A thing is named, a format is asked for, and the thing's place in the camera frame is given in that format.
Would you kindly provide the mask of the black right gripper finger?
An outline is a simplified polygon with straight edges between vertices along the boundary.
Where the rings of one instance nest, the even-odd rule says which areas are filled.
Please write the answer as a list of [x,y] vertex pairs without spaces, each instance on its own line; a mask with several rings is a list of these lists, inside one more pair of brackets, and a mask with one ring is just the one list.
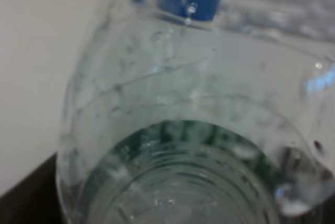
[[62,223],[54,154],[1,196],[1,223]]

